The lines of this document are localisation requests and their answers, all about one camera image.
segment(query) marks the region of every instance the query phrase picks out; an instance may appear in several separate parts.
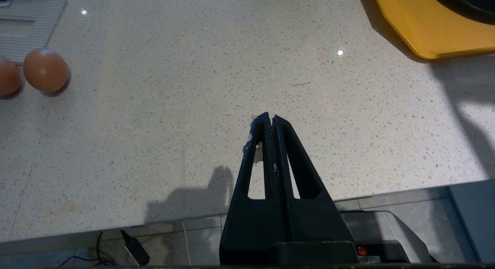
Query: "white cable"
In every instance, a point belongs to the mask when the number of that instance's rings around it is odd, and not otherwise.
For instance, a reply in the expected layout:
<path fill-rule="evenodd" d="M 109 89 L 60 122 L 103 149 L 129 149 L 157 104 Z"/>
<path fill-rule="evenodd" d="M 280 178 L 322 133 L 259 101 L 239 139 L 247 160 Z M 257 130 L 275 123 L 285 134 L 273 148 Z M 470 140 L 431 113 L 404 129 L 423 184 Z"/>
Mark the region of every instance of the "white cable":
<path fill-rule="evenodd" d="M 189 246 L 187 244 L 187 234 L 186 234 L 186 228 L 184 227 L 184 222 L 181 221 L 182 225 L 182 230 L 184 231 L 184 239 L 186 240 L 186 252 L 187 252 L 187 261 L 189 262 L 189 266 L 191 265 L 191 257 L 189 256 Z"/>

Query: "egg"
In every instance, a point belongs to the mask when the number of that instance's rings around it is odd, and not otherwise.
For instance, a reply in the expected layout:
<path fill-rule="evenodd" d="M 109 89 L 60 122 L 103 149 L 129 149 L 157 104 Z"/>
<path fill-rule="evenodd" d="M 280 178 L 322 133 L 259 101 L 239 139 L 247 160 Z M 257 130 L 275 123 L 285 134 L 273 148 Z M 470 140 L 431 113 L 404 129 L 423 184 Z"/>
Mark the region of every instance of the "egg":
<path fill-rule="evenodd" d="M 39 91 L 52 93 L 61 89 L 69 77 L 67 63 L 55 51 L 34 49 L 24 59 L 24 77 Z"/>
<path fill-rule="evenodd" d="M 21 86 L 21 75 L 15 64 L 0 56 L 0 96 L 7 96 Z"/>

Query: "speckled countertop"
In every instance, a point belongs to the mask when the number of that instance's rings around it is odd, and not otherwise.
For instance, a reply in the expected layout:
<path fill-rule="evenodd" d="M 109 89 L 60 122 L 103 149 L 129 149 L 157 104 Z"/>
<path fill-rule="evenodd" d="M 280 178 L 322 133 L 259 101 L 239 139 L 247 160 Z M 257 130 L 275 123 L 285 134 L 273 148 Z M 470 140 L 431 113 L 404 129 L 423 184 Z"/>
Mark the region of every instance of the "speckled countertop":
<path fill-rule="evenodd" d="M 411 60 L 360 0 L 68 0 L 48 47 L 67 90 L 0 100 L 0 242 L 226 213 L 265 111 L 334 199 L 489 177 L 442 83 L 462 68 Z"/>

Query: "black plug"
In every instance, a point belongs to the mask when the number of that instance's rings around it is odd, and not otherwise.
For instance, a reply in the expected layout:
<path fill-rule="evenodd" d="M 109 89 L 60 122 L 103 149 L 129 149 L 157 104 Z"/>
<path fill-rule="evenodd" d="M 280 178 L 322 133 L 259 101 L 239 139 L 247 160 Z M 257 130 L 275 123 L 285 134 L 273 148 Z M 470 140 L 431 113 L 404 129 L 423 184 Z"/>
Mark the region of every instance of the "black plug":
<path fill-rule="evenodd" d="M 129 236 L 129 234 L 125 233 L 124 230 L 120 230 L 120 233 L 122 234 L 122 237 L 124 237 L 124 248 L 127 253 L 129 253 L 134 263 L 136 265 L 148 264 L 148 262 L 150 262 L 150 256 L 145 251 L 145 248 L 141 246 L 141 243 L 139 243 L 138 239 L 132 238 L 131 236 Z"/>

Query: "white countertop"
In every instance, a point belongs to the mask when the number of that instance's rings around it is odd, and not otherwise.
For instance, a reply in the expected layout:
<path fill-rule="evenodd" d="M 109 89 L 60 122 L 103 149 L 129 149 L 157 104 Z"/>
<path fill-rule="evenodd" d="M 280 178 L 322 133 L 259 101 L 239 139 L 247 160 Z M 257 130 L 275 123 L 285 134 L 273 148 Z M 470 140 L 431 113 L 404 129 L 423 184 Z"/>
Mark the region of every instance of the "white countertop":
<path fill-rule="evenodd" d="M 265 111 L 335 200 L 489 178 L 444 82 L 495 65 L 411 60 L 360 0 L 67 1 L 67 90 L 0 100 L 0 242 L 226 213 Z"/>

